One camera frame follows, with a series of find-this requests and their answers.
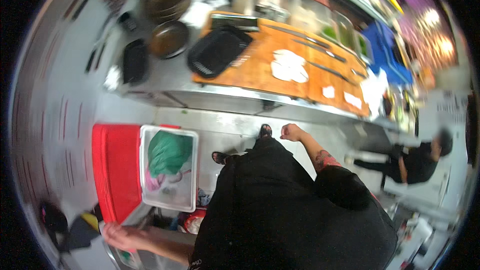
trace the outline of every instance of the cutting board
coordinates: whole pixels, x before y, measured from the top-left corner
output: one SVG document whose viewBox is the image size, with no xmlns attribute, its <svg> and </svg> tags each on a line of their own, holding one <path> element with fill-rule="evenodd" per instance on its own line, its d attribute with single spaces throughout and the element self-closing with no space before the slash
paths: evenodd
<svg viewBox="0 0 480 270">
<path fill-rule="evenodd" d="M 299 55 L 300 57 L 304 57 L 308 54 L 308 48 L 292 40 L 292 38 L 298 40 L 301 40 L 301 38 L 265 27 L 263 24 L 291 28 L 291 26 L 287 24 L 277 23 L 275 21 L 266 19 L 259 19 L 259 28 L 261 33 L 249 34 L 254 39 L 247 49 L 251 55 L 241 66 L 229 67 L 225 69 L 225 71 L 219 76 L 213 79 L 203 78 L 197 74 L 194 74 L 193 81 L 199 83 L 241 87 L 287 95 L 290 97 L 307 98 L 308 83 L 283 81 L 273 77 L 270 63 L 274 60 L 273 51 L 275 50 L 287 49 Z M 201 33 L 202 36 L 210 31 L 209 23 L 207 23 L 205 27 L 206 28 L 204 28 Z M 308 73 L 309 66 L 305 66 L 304 69 Z"/>
<path fill-rule="evenodd" d="M 225 12 L 218 11 L 214 11 L 213 13 L 225 14 Z M 210 31 L 210 22 L 211 20 L 209 20 L 203 28 L 201 36 L 206 35 Z M 244 51 L 249 53 L 249 58 L 242 65 L 239 67 L 229 67 L 213 79 L 207 79 L 197 74 L 193 74 L 192 80 L 204 84 L 233 86 L 286 95 L 292 98 L 302 98 L 323 105 L 331 105 L 338 109 L 355 113 L 359 116 L 369 115 L 368 105 L 363 102 L 362 91 L 359 85 L 353 86 L 340 77 L 319 69 L 309 63 L 306 63 L 303 67 L 309 75 L 309 81 L 306 83 L 279 80 L 273 77 L 270 68 L 270 63 L 274 60 L 273 51 L 287 49 L 298 56 L 305 58 L 307 61 L 318 63 L 322 66 L 338 71 L 351 81 L 360 82 L 363 78 L 353 74 L 351 69 L 355 69 L 357 72 L 364 74 L 366 74 L 366 71 L 364 66 L 360 64 L 353 54 L 326 39 L 320 38 L 314 34 L 306 33 L 310 37 L 330 45 L 330 49 L 328 49 L 329 51 L 346 59 L 346 63 L 342 63 L 326 53 L 295 42 L 295 40 L 300 40 L 308 43 L 308 41 L 303 38 L 266 27 L 265 25 L 283 27 L 305 34 L 305 31 L 301 29 L 297 29 L 288 24 L 261 18 L 258 19 L 258 22 L 260 32 L 249 34 L 254 41 L 250 44 L 249 48 Z M 335 97 L 333 99 L 326 98 L 323 95 L 322 88 L 327 86 L 333 86 L 335 89 Z M 347 103 L 344 99 L 344 92 L 348 92 L 353 96 L 362 99 L 362 108 L 358 109 Z"/>
</svg>

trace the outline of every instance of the green plastic bag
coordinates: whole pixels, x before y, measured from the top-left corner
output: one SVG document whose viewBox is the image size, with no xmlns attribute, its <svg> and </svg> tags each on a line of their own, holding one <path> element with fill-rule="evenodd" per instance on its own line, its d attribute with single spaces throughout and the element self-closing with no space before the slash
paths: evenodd
<svg viewBox="0 0 480 270">
<path fill-rule="evenodd" d="M 191 136 L 159 131 L 148 145 L 148 170 L 151 177 L 175 175 L 192 154 Z"/>
</svg>

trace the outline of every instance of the red lid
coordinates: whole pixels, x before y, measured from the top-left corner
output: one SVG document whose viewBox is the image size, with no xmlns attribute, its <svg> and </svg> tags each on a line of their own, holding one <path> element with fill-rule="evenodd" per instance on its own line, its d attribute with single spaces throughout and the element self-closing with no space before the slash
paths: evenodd
<svg viewBox="0 0 480 270">
<path fill-rule="evenodd" d="M 139 168 L 140 126 L 95 124 L 93 176 L 106 223 L 122 223 L 142 202 Z"/>
</svg>

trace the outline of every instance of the commercial kitchen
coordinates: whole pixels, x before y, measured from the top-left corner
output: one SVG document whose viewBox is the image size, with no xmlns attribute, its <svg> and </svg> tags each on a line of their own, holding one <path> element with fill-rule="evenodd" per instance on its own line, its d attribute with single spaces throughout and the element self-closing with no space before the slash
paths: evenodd
<svg viewBox="0 0 480 270">
<path fill-rule="evenodd" d="M 418 145 L 447 125 L 452 154 L 422 185 L 344 165 L 398 230 L 388 269 L 428 269 L 476 175 L 461 33 L 438 0 L 46 0 L 20 52 L 10 110 L 13 179 L 33 233 L 71 269 L 183 269 L 98 234 L 59 253 L 38 207 L 58 207 L 71 227 L 92 211 L 97 231 L 160 222 L 195 242 L 188 224 L 205 214 L 221 169 L 210 154 L 242 154 L 263 123 L 274 138 L 298 124 L 342 165 L 351 153 L 385 159 L 393 144 Z M 194 140 L 182 200 L 147 187 L 147 148 L 160 130 Z M 315 179 L 304 148 L 282 145 Z"/>
</svg>

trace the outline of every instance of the dark hair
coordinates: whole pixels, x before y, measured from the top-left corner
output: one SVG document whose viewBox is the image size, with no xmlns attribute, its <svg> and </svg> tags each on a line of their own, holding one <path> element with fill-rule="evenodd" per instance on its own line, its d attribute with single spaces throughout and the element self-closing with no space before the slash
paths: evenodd
<svg viewBox="0 0 480 270">
<path fill-rule="evenodd" d="M 440 156 L 446 156 L 452 151 L 453 137 L 446 128 L 440 129 L 438 133 L 439 145 L 441 147 Z"/>
</svg>

